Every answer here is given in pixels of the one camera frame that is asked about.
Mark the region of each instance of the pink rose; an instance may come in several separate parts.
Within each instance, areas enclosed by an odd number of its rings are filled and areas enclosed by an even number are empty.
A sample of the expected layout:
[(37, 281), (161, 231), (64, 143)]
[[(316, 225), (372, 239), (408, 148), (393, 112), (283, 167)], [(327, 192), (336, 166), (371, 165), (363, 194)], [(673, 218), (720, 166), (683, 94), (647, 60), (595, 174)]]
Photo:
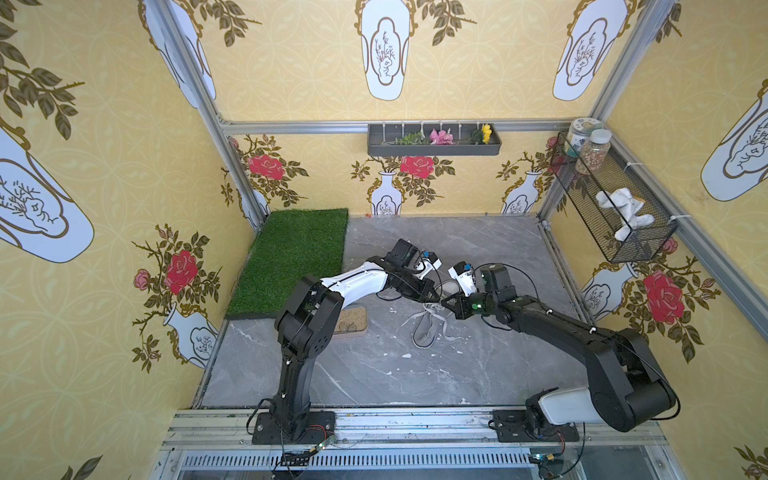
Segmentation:
[(670, 237), (669, 240), (664, 242), (664, 245), (661, 246), (661, 249), (666, 253), (674, 253), (675, 250), (677, 250), (677, 242), (674, 241), (674, 238)]
[(282, 180), (283, 175), (286, 173), (283, 169), (283, 164), (269, 155), (251, 158), (248, 160), (248, 168), (255, 174), (263, 175), (272, 180)]
[(197, 259), (187, 250), (182, 250), (170, 259), (164, 283), (172, 294), (178, 295), (184, 287), (192, 284), (194, 277), (197, 276), (196, 262)]
[(645, 294), (648, 297), (648, 308), (659, 323), (672, 325), (675, 319), (683, 316), (683, 290), (674, 284), (672, 279), (664, 275), (661, 270), (656, 270), (643, 280)]
[(414, 177), (427, 178), (435, 171), (435, 161), (430, 157), (405, 157), (400, 163), (400, 171)]
[(140, 269), (134, 277), (134, 286), (139, 290), (146, 290), (149, 287), (149, 272), (145, 269)]
[(453, 145), (453, 135), (445, 130), (440, 130), (439, 133), (432, 130), (429, 140), (432, 141), (432, 145)]

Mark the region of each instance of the marble tile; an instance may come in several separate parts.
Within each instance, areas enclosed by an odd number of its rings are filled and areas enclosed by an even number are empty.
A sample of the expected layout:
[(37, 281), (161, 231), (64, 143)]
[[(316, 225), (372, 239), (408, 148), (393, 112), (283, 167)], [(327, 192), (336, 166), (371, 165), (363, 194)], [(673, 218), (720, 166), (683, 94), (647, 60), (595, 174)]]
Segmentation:
[[(460, 260), (517, 266), (551, 308), (575, 313), (533, 217), (350, 219), (345, 269), (386, 253), (399, 238), (435, 251), (443, 279)], [(519, 293), (534, 293), (522, 274), (510, 275)], [(367, 308), (369, 328), (364, 336), (334, 339), (318, 357), (310, 394), (317, 406), (521, 404), (546, 388), (586, 384), (586, 371), (575, 359), (537, 338), (488, 328), (479, 317), (447, 316), (446, 333), (455, 339), (446, 339), (440, 326), (432, 347), (419, 349), (412, 341), (416, 321), (409, 320), (422, 311), (419, 304), (375, 296), (356, 304)], [(279, 362), (272, 320), (231, 322), (203, 405), (253, 406), (274, 395)]]

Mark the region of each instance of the black wire basket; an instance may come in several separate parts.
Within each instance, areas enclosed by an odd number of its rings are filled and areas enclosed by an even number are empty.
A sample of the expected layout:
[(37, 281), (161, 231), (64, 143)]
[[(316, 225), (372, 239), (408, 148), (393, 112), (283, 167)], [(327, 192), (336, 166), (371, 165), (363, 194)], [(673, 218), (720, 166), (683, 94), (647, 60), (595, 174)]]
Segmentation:
[[(677, 221), (670, 220), (670, 211), (632, 171), (633, 167), (627, 165), (616, 149), (611, 147), (603, 164), (593, 171), (581, 157), (565, 153), (565, 135), (566, 132), (558, 135), (559, 155), (552, 161), (551, 169), (605, 258), (610, 263), (640, 262), (653, 258), (677, 229)], [(618, 188), (628, 188), (634, 198), (644, 201), (637, 215), (653, 215), (654, 222), (651, 225), (634, 228), (628, 225), (610, 199), (610, 195)], [(600, 207), (596, 198), (601, 191), (609, 196), (608, 208)], [(629, 234), (625, 240), (617, 240), (614, 234), (625, 225), (629, 227)]]

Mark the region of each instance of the green artificial turf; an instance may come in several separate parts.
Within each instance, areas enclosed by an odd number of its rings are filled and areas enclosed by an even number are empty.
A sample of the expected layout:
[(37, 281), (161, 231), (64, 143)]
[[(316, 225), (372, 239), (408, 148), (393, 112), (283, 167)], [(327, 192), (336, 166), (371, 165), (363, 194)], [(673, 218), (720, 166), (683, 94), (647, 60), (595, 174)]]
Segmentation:
[(347, 209), (272, 213), (250, 248), (227, 316), (276, 312), (302, 276), (340, 274), (348, 219)]

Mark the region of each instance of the yellow wallpaper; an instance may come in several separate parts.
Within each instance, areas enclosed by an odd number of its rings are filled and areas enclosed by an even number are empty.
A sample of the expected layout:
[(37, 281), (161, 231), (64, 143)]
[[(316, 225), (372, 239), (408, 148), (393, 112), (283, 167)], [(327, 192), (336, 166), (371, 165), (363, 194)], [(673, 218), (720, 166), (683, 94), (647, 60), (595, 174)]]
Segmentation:
[[(634, 311), (649, 311), (650, 318), (646, 314), (643, 332), (683, 406), (680, 416), (661, 422), (661, 427), (686, 476), (742, 477), (742, 468), (749, 468), (750, 462), (741, 458), (733, 448), (743, 449), (743, 445), (747, 444), (761, 455), (763, 447), (766, 447), (764, 419), (768, 418), (765, 402), (765, 392), (768, 391), (768, 343), (730, 299), (718, 293), (718, 285), (708, 280), (709, 273), (698, 262), (691, 261), (695, 257), (679, 240), (674, 239), (665, 245), (666, 251), (662, 252), (659, 262), (633, 264), (634, 275), (622, 276), (621, 271), (611, 272), (602, 264), (605, 258), (570, 201), (566, 208), (567, 216), (559, 213), (553, 217), (552, 232), (576, 281), (584, 286), (584, 296), (587, 299), (591, 297), (592, 290), (588, 287), (598, 269), (597, 275), (602, 277), (595, 283), (616, 285), (617, 288), (611, 290), (611, 296), (620, 294), (612, 303), (620, 306), (615, 313), (601, 319), (600, 325), (611, 329), (631, 327), (631, 322), (639, 323), (637, 316), (633, 315)], [(653, 275), (656, 270), (666, 273), (670, 269), (674, 271), (674, 281), (667, 282), (664, 275)], [(683, 288), (675, 290), (669, 285), (682, 283), (677, 276), (687, 282)], [(624, 288), (633, 283), (633, 291), (624, 290), (624, 295), (621, 295), (622, 281), (627, 278), (629, 281)], [(645, 291), (640, 290), (638, 282), (645, 287)], [(690, 295), (688, 284), (694, 289), (694, 295)], [(649, 300), (657, 299), (662, 291), (674, 308), (663, 308), (655, 300)], [(694, 297), (704, 301), (706, 307), (698, 300), (692, 300), (691, 309), (687, 300)], [(694, 335), (699, 342), (690, 340)], [(695, 348), (690, 362), (686, 361), (686, 340), (682, 336), (688, 336)]]
[[(192, 281), (197, 265), (180, 264), (180, 252), (187, 249), (182, 245), (170, 252), (174, 268), (166, 275), (165, 265), (161, 271), (155, 258), (131, 242), (155, 248), (162, 240), (158, 224), (164, 233), (170, 224), (183, 243), (199, 232), (192, 255), (204, 261), (199, 270), (221, 268), (220, 279), (210, 289), (203, 281), (181, 291), (207, 297), (202, 308), (215, 328), (253, 232), (217, 197), (220, 188), (211, 178), (220, 172), (220, 157), (150, 44), (136, 1), (35, 3), (0, 4), (0, 82), (9, 80), (12, 87), (0, 105), (3, 157), (17, 158), (21, 135), (50, 174), (26, 197), (0, 195), (10, 205), (0, 208), (0, 226), (36, 252), (0, 241), (2, 477), (58, 479), (71, 467), (92, 470), (94, 480), (139, 480), (147, 477), (176, 409), (189, 406), (202, 369), (195, 360), (182, 365), (174, 358), (168, 333), (176, 330), (173, 322), (163, 326), (164, 316), (153, 316), (144, 331), (151, 367), (132, 352), (145, 347), (142, 325), (132, 325), (134, 319), (170, 308), (144, 305), (154, 294), (150, 278), (163, 278), (157, 285), (161, 292), (175, 290)], [(31, 84), (19, 87), (23, 79)], [(30, 91), (36, 92), (34, 106), (25, 96)], [(74, 100), (68, 101), (67, 91)], [(0, 167), (5, 189), (21, 188), (9, 181), (18, 171), (7, 163)], [(52, 181), (87, 217), (92, 242), (88, 228), (73, 221), (76, 207), (66, 200), (61, 201), (69, 209), (70, 228), (63, 237), (52, 235), (64, 218), (50, 210)], [(15, 205), (26, 210), (10, 217), (13, 198), (21, 198)], [(50, 212), (50, 218), (35, 217), (36, 208)], [(14, 222), (32, 222), (51, 235), (23, 236)], [(42, 258), (77, 250), (82, 253), (66, 263)], [(141, 269), (146, 276), (137, 274)], [(219, 295), (217, 303), (212, 297)], [(173, 298), (185, 305), (196, 300)], [(180, 310), (200, 319), (193, 307)], [(99, 457), (98, 463), (87, 462)]]
[[(675, 25), (683, 36), (673, 33), (651, 45), (608, 123), (736, 265), (768, 293), (764, 248), (768, 190), (761, 185), (746, 190), (762, 180), (768, 165), (765, 106), (758, 108), (762, 116), (750, 119), (754, 122), (730, 154), (732, 143), (727, 142), (732, 126), (745, 112), (754, 113), (758, 92), (765, 91), (768, 52), (760, 46), (768, 40), (762, 21), (768, 4), (760, 0), (681, 4)], [(721, 141), (726, 145), (717, 149)], [(710, 156), (713, 170), (703, 172)], [(723, 175), (728, 157), (733, 160)], [(745, 169), (753, 173), (742, 174)], [(709, 189), (702, 177), (711, 179)], [(723, 201), (734, 195), (740, 196)]]
[[(554, 142), (548, 141), (556, 132), (499, 135), (501, 153), (488, 157), (374, 159), (366, 153), (364, 134), (255, 134), (250, 141), (245, 136), (235, 141), (257, 199), (262, 204), (268, 201), (270, 210), (349, 208), (353, 215), (373, 214), (369, 197), (381, 200), (383, 194), (377, 196), (376, 190), (389, 177), (394, 189), (390, 198), (399, 205), (397, 212), (391, 213), (499, 214), (505, 208), (508, 213), (538, 211), (541, 194), (554, 180), (548, 169), (554, 153), (548, 145)], [(519, 161), (525, 155), (529, 160)], [(392, 173), (381, 175), (382, 171)], [(231, 179), (223, 176), (221, 189), (227, 191), (227, 185), (232, 188)], [(231, 198), (230, 204), (233, 202), (237, 200)]]
[[(237, 0), (233, 11), (218, 8), (216, 5), (222, 2), (213, 0), (177, 3), (189, 12), (194, 7), (195, 25), (189, 19), (185, 22), (190, 30), (194, 27), (202, 34), (204, 55), (216, 85), (217, 106), (223, 117), (232, 121), (583, 115), (600, 93), (628, 33), (616, 38), (606, 55), (601, 52), (608, 48), (611, 38), (626, 29), (627, 15), (630, 25), (639, 15), (628, 13), (634, 12), (635, 0), (406, 0), (406, 4), (419, 5), (414, 13), (418, 27), (413, 30), (408, 9), (400, 0), (363, 2), (361, 6), (370, 12), (366, 15), (374, 15), (374, 10), (382, 8), (396, 20), (401, 27), (398, 45), (404, 45), (409, 32), (413, 32), (406, 55), (402, 55), (406, 64), (404, 78), (400, 70), (394, 76), (386, 75), (382, 81), (393, 83), (377, 90), (374, 84), (369, 86), (376, 66), (372, 65), (368, 73), (363, 67), (363, 42), (356, 27), (356, 4), (360, 0)], [(590, 22), (600, 15), (607, 16), (610, 24), (606, 35), (599, 36), (606, 41), (590, 43), (580, 50), (582, 66), (588, 66), (590, 72), (596, 64), (599, 67), (594, 80), (581, 96), (563, 101), (553, 95), (553, 82), (569, 39), (568, 26), (574, 21), (574, 10), (584, 18), (573, 35), (587, 31)], [(366, 34), (369, 22), (373, 24)], [(369, 41), (375, 23), (366, 19), (361, 26)], [(433, 46), (441, 31), (445, 35)], [(401, 62), (397, 53), (394, 55), (396, 65), (392, 68), (396, 69)], [(574, 62), (566, 67), (571, 72), (574, 68)], [(574, 73), (568, 81), (585, 86), (592, 73), (582, 75)], [(401, 83), (402, 92), (392, 91)]]

